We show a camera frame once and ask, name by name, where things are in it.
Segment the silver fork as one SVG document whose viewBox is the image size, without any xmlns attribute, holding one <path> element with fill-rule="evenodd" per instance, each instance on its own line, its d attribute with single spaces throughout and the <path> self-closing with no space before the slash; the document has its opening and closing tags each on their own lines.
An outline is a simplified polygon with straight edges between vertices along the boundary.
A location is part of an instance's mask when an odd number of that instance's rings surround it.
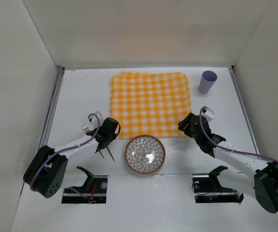
<svg viewBox="0 0 278 232">
<path fill-rule="evenodd" d="M 90 126 L 89 123 L 88 124 L 83 124 L 82 129 L 83 129 L 85 134 L 88 134 L 91 131 L 91 126 Z"/>
</svg>

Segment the copper spoon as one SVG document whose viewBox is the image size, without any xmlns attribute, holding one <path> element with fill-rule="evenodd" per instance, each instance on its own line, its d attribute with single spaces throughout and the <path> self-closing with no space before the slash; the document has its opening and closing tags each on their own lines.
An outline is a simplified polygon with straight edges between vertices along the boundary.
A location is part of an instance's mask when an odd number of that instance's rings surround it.
<svg viewBox="0 0 278 232">
<path fill-rule="evenodd" d="M 99 154 L 101 155 L 101 157 L 103 159 L 105 159 L 105 155 L 104 155 L 105 153 L 110 156 L 110 158 L 113 160 L 113 162 L 115 162 L 115 158 L 114 158 L 114 156 L 113 156 L 113 154 L 112 154 L 112 152 L 111 152 L 111 150 L 109 149 L 108 146 L 105 147 L 104 149 L 99 150 Z"/>
</svg>

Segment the yellow checkered cloth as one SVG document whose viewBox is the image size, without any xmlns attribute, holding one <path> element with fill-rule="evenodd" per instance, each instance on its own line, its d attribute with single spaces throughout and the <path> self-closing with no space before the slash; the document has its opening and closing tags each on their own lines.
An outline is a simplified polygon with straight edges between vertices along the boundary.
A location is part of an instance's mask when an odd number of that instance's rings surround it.
<svg viewBox="0 0 278 232">
<path fill-rule="evenodd" d="M 121 125 L 119 139 L 148 134 L 182 136 L 178 123 L 191 112 L 191 93 L 182 72 L 122 71 L 110 81 L 110 116 Z"/>
</svg>

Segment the patterned ceramic bowl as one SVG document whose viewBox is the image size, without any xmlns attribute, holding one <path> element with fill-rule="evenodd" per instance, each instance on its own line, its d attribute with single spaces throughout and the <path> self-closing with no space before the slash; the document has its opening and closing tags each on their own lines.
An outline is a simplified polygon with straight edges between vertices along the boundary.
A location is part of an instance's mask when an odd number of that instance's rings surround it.
<svg viewBox="0 0 278 232">
<path fill-rule="evenodd" d="M 161 141 L 152 135 L 132 138 L 125 147 L 127 166 L 138 174 L 153 174 L 164 164 L 166 151 Z"/>
</svg>

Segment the lilac plastic cup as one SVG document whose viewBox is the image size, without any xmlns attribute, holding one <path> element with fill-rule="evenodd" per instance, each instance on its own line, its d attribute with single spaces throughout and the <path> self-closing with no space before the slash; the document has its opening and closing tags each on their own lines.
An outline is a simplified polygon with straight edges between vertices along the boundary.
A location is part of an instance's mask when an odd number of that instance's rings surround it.
<svg viewBox="0 0 278 232">
<path fill-rule="evenodd" d="M 217 74 L 213 71 L 204 71 L 201 75 L 198 91 L 201 94 L 207 94 L 214 83 L 217 81 Z"/>
</svg>

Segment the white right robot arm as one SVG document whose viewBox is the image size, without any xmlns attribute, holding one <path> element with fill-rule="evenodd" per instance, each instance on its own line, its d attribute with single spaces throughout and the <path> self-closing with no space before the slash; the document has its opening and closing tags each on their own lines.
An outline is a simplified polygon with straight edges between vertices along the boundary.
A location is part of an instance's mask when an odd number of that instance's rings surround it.
<svg viewBox="0 0 278 232">
<path fill-rule="evenodd" d="M 223 189 L 245 193 L 269 213 L 278 211 L 278 161 L 237 151 L 227 140 L 211 132 L 207 119 L 190 113 L 178 129 L 193 138 L 201 151 L 226 163 L 209 172 L 204 181 L 193 178 L 195 193 Z"/>
</svg>

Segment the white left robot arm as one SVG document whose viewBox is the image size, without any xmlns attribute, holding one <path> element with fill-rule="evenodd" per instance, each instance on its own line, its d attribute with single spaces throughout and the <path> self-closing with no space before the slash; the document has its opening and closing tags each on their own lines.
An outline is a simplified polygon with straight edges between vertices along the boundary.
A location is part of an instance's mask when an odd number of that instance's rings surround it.
<svg viewBox="0 0 278 232">
<path fill-rule="evenodd" d="M 102 118 L 98 113 L 92 113 L 88 124 L 83 125 L 83 131 L 83 137 L 67 145 L 39 148 L 23 176 L 31 191 L 51 198 L 60 188 L 71 189 L 79 195 L 91 188 L 93 174 L 80 165 L 68 172 L 68 162 L 82 161 L 108 148 L 119 135 L 121 126 L 111 117 Z"/>
</svg>

